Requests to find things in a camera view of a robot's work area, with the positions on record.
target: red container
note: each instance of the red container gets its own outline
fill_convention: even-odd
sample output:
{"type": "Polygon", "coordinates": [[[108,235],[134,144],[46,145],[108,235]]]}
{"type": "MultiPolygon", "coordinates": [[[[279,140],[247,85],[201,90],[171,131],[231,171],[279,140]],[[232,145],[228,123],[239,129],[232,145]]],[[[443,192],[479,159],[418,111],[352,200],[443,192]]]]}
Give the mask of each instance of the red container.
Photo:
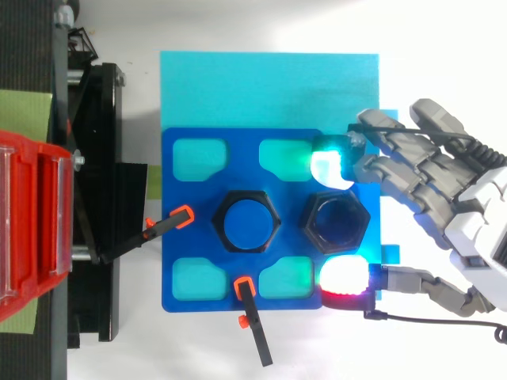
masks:
{"type": "Polygon", "coordinates": [[[71,154],[0,131],[0,321],[71,268],[71,154]]]}

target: wire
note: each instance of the wire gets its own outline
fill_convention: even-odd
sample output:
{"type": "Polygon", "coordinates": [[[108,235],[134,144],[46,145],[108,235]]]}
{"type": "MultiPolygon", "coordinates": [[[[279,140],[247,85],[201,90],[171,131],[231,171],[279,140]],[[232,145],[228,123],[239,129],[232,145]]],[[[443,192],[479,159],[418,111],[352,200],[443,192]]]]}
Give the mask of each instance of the wire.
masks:
{"type": "Polygon", "coordinates": [[[475,138],[470,135],[464,135],[462,133],[442,132],[442,131],[423,131],[421,129],[410,129],[410,128],[393,128],[393,127],[366,127],[363,124],[349,124],[349,131],[357,133],[368,133],[368,132],[386,132],[386,133],[407,133],[412,135],[427,135],[427,136],[439,136],[439,137],[452,137],[455,139],[465,139],[475,141],[475,138]]]}
{"type": "Polygon", "coordinates": [[[391,315],[384,313],[380,310],[373,310],[364,312],[364,318],[373,321],[382,321],[391,319],[393,321],[413,322],[413,323],[426,323],[430,325],[468,325],[468,326],[483,326],[494,327],[494,339],[500,344],[507,344],[507,326],[494,322],[486,321],[462,321],[456,319],[425,319],[413,317],[400,317],[398,315],[391,315]]]}

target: black hex nut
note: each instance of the black hex nut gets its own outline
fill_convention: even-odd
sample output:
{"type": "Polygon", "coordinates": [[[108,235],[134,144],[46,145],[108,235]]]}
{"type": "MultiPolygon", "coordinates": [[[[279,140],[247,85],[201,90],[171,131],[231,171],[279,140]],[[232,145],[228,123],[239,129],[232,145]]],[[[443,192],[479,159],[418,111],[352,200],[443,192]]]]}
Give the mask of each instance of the black hex nut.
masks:
{"type": "Polygon", "coordinates": [[[370,214],[351,191],[321,192],[310,196],[300,227],[325,255],[359,248],[370,214]]]}
{"type": "Polygon", "coordinates": [[[212,224],[215,227],[216,233],[219,235],[219,238],[227,251],[233,253],[262,253],[268,248],[269,244],[275,237],[276,232],[280,228],[281,220],[278,214],[276,213],[275,207],[271,203],[268,194],[266,194],[265,192],[258,190],[231,190],[226,194],[222,203],[216,210],[216,213],[213,215],[212,224]],[[268,209],[271,218],[273,220],[273,231],[271,235],[263,245],[257,248],[241,249],[232,244],[231,241],[227,238],[227,235],[225,233],[224,223],[227,211],[233,204],[235,204],[240,200],[255,200],[260,204],[264,205],[266,209],[268,209]]]}

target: white table surface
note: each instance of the white table surface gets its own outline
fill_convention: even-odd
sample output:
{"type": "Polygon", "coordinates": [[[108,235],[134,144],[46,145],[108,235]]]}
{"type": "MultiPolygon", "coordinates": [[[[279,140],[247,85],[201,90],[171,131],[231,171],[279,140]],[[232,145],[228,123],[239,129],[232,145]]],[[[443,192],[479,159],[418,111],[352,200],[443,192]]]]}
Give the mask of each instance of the white table surface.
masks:
{"type": "MultiPolygon", "coordinates": [[[[102,62],[127,75],[126,162],[160,164],[161,50],[380,53],[380,106],[430,97],[467,131],[507,152],[505,5],[499,0],[82,0],[102,62]]],[[[147,215],[160,216],[159,201],[147,215]]],[[[382,202],[383,243],[400,244],[402,264],[469,284],[391,199],[382,202]]],[[[83,335],[69,351],[70,380],[412,379],[505,377],[507,347],[493,329],[364,321],[320,309],[262,312],[274,364],[262,368],[238,313],[166,313],[161,307],[161,242],[122,259],[120,333],[112,343],[83,335]]],[[[453,317],[424,295],[384,293],[380,310],[453,317]]],[[[507,323],[495,311],[475,319],[507,323]]]]}

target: metal rod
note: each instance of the metal rod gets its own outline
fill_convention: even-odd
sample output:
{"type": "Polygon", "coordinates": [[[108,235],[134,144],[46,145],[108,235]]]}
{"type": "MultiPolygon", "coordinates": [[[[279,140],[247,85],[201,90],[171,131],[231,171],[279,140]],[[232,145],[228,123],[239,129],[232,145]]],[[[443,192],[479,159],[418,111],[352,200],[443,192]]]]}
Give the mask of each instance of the metal rod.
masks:
{"type": "Polygon", "coordinates": [[[90,261],[90,251],[86,245],[72,246],[72,261],[90,261]]]}
{"type": "Polygon", "coordinates": [[[68,70],[67,72],[67,84],[69,86],[79,86],[83,70],[68,70]]]}

